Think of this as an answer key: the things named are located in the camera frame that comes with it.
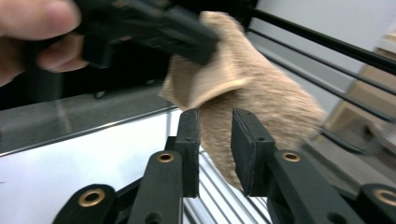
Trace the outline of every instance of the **brass grommet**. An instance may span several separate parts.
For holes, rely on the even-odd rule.
[[[291,153],[291,152],[283,153],[282,157],[286,161],[293,161],[293,162],[297,162],[297,161],[299,161],[301,159],[297,154],[294,154],[294,153]]]
[[[392,200],[392,199],[387,198],[386,196],[384,196],[386,194],[390,195],[391,197],[394,197],[395,199]],[[383,203],[387,203],[389,205],[396,206],[396,193],[395,192],[392,192],[392,191],[386,190],[386,189],[375,189],[374,196],[379,201],[381,201]]]
[[[160,162],[169,162],[175,159],[175,156],[170,153],[163,153],[157,157]]]
[[[88,199],[91,195],[95,196],[93,200]],[[82,207],[91,207],[99,204],[104,198],[105,192],[102,189],[89,189],[79,197],[78,203]]]

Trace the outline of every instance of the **white table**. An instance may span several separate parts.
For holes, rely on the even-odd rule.
[[[176,135],[180,111],[170,114]],[[119,190],[141,177],[163,150],[167,115],[0,158],[0,223],[51,223],[77,190],[107,184]]]

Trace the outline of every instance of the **white wall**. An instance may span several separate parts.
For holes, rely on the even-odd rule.
[[[258,9],[368,50],[375,49],[378,40],[392,29],[396,20],[394,0],[261,0]],[[328,62],[336,63],[351,72],[359,73],[363,66],[360,62],[266,22],[253,20],[250,27]],[[305,70],[307,74],[329,83],[340,91],[347,90],[353,81],[350,77],[292,53],[271,41],[254,34],[248,34],[248,37],[258,49]],[[299,77],[292,74],[290,77],[314,94],[328,112],[333,110],[338,98],[302,81]]]

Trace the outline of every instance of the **metal rod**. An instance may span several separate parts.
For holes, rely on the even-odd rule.
[[[271,56],[266,55],[265,53],[263,53],[261,51],[259,51],[259,53],[261,53],[263,56],[265,56],[269,61],[271,61],[273,63],[276,63],[276,64],[286,68],[287,70],[291,71],[293,74],[295,74],[295,75],[297,75],[299,77],[302,77],[303,79],[305,79],[305,80],[307,80],[307,81],[309,81],[309,82],[321,87],[323,90],[328,91],[331,94],[338,96],[339,98],[341,98],[341,99],[343,99],[343,100],[345,100],[345,101],[357,106],[358,108],[360,108],[360,109],[362,109],[362,110],[364,110],[364,111],[366,111],[366,112],[368,112],[368,113],[370,113],[370,114],[372,114],[372,115],[374,115],[374,116],[376,116],[376,117],[378,117],[378,118],[380,118],[380,119],[382,119],[382,120],[384,120],[386,122],[389,122],[389,123],[395,123],[396,122],[395,118],[392,118],[389,115],[387,115],[387,114],[385,114],[385,113],[383,113],[381,111],[373,109],[373,108],[365,105],[364,103],[362,103],[362,102],[360,102],[360,101],[358,101],[356,99],[353,99],[352,97],[344,94],[343,92],[340,92],[340,91],[338,91],[338,90],[326,85],[325,83],[320,82],[320,81],[316,80],[315,78],[313,78],[313,77],[311,77],[311,76],[309,76],[309,75],[307,75],[307,74],[305,74],[305,73],[303,73],[303,72],[301,72],[301,71],[299,71],[299,70],[297,70],[295,68],[292,68],[289,65],[287,65],[285,63],[282,63],[279,60],[277,60],[277,59],[275,59],[275,58],[273,58]]]
[[[358,48],[356,46],[340,41],[328,35],[324,35],[319,32],[307,29],[293,22],[280,19],[279,17],[270,15],[256,8],[248,7],[247,13],[249,13],[252,17],[255,17],[262,21],[269,22],[279,28],[282,28],[296,35],[309,39],[324,47],[333,49],[353,59],[356,59],[363,63],[368,63],[385,72],[396,75],[396,62],[384,56],[375,54],[366,49]]]
[[[248,32],[251,32],[251,33],[253,33],[255,35],[259,35],[259,36],[264,37],[264,38],[266,38],[268,40],[271,40],[271,41],[273,41],[273,42],[275,42],[275,43],[277,43],[277,44],[279,44],[279,45],[281,45],[281,46],[283,46],[283,47],[285,47],[287,49],[291,49],[291,50],[293,50],[293,51],[295,51],[297,53],[300,53],[300,54],[304,55],[305,57],[310,58],[310,59],[312,59],[312,60],[314,60],[316,62],[323,63],[324,65],[326,65],[326,66],[328,66],[328,67],[330,67],[330,68],[332,68],[332,69],[334,69],[334,70],[336,70],[338,72],[341,72],[341,73],[343,73],[343,74],[345,74],[347,76],[350,76],[350,77],[354,77],[354,78],[356,78],[357,80],[359,80],[361,82],[364,82],[366,84],[372,85],[372,86],[380,89],[381,91],[385,91],[385,92],[387,92],[389,94],[396,95],[396,90],[391,89],[391,88],[389,88],[389,87],[387,87],[385,85],[382,85],[379,82],[373,81],[370,78],[362,77],[360,75],[357,75],[357,74],[354,74],[352,72],[349,72],[345,68],[342,68],[342,67],[340,67],[340,66],[338,66],[336,64],[333,64],[333,63],[326,62],[326,61],[320,59],[317,56],[314,56],[314,55],[306,53],[306,52],[304,52],[304,51],[302,51],[300,49],[292,47],[292,46],[290,46],[290,45],[288,45],[288,44],[286,44],[286,43],[284,43],[282,41],[279,41],[279,40],[276,40],[276,39],[272,38],[269,35],[262,34],[262,33],[258,32],[258,31],[252,30],[250,28],[246,28],[246,29],[247,29]]]

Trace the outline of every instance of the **human hand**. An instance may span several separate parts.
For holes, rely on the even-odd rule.
[[[80,56],[82,36],[70,33],[79,23],[78,8],[70,0],[0,0],[0,86],[24,70],[22,40],[67,34],[44,49],[37,64],[55,73],[86,66]]]

